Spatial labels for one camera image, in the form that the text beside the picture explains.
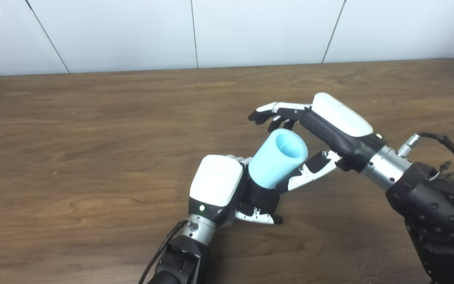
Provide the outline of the white and black right hand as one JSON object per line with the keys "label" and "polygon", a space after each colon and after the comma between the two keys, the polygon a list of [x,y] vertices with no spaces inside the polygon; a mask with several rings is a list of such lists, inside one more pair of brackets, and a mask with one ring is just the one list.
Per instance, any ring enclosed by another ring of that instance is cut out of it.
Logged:
{"label": "white and black right hand", "polygon": [[260,106],[248,119],[257,125],[271,120],[269,132],[280,126],[291,130],[299,122],[329,147],[329,151],[317,153],[279,182],[279,193],[297,189],[337,168],[361,173],[386,145],[363,117],[326,92],[314,95],[311,104],[272,102]]}

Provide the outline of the white and black left hand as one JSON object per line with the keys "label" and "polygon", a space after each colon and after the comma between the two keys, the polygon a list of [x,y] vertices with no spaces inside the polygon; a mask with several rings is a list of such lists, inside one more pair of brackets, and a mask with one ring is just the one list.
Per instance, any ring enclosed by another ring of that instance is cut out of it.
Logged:
{"label": "white and black left hand", "polygon": [[192,180],[188,213],[212,221],[218,228],[235,219],[259,224],[283,224],[275,213],[280,195],[259,186],[250,176],[251,158],[205,156]]}

